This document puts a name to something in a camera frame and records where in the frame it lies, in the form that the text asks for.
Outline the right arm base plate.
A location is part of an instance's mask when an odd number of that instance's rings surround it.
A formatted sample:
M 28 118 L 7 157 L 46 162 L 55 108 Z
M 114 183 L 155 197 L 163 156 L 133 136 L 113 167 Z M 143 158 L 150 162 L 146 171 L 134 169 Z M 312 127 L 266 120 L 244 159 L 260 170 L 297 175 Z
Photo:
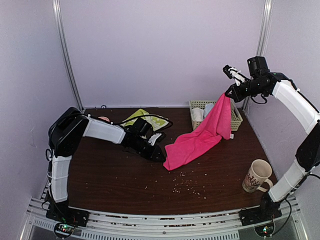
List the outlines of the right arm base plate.
M 274 218 L 282 216 L 280 209 L 276 209 L 272 213 L 265 213 L 260 206 L 253 208 L 243 208 L 239 212 L 239 219 L 242 226 L 255 225 L 266 221 L 272 221 Z

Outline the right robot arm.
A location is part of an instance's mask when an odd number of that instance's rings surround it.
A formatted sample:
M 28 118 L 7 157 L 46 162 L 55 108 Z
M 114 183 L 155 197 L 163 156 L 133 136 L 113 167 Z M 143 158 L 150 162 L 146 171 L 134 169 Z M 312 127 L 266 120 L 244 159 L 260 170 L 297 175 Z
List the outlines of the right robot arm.
M 223 72 L 234 80 L 225 95 L 236 103 L 260 95 L 264 103 L 272 96 L 290 113 L 295 123 L 291 136 L 301 134 L 293 162 L 278 182 L 261 197 L 252 215 L 266 221 L 279 213 L 281 203 L 298 190 L 312 170 L 320 164 L 320 111 L 301 93 L 294 81 L 282 72 L 271 71 L 263 56 L 247 60 L 249 77 L 233 66 Z

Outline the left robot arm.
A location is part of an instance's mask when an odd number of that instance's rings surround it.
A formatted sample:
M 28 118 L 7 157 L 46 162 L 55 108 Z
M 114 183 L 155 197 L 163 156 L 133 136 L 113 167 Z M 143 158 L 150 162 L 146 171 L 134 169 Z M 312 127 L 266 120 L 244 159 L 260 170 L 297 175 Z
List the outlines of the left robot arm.
M 163 163 L 166 157 L 158 145 L 165 133 L 154 130 L 144 115 L 131 118 L 132 125 L 124 120 L 114 123 L 101 117 L 68 108 L 48 130 L 47 177 L 49 202 L 52 213 L 61 222 L 72 218 L 68 203 L 68 177 L 70 162 L 84 137 L 104 140 L 132 149 L 142 158 Z

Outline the pink towel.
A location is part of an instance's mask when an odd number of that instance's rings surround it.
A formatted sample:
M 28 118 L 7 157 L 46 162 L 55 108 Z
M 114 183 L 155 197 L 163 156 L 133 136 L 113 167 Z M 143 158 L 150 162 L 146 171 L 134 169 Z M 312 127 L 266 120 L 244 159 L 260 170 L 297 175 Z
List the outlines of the pink towel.
M 168 171 L 178 169 L 205 154 L 222 139 L 229 140 L 231 119 L 231 99 L 222 94 L 195 130 L 180 135 L 173 144 L 165 146 L 164 168 Z

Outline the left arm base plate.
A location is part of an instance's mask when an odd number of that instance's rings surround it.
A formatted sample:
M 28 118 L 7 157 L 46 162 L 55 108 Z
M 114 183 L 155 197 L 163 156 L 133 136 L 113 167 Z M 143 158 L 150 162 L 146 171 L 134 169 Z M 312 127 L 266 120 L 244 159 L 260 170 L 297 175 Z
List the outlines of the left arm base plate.
M 86 227 L 90 213 L 85 210 L 68 208 L 65 213 L 61 213 L 55 206 L 49 205 L 46 218 L 57 222 L 66 223 L 76 227 Z

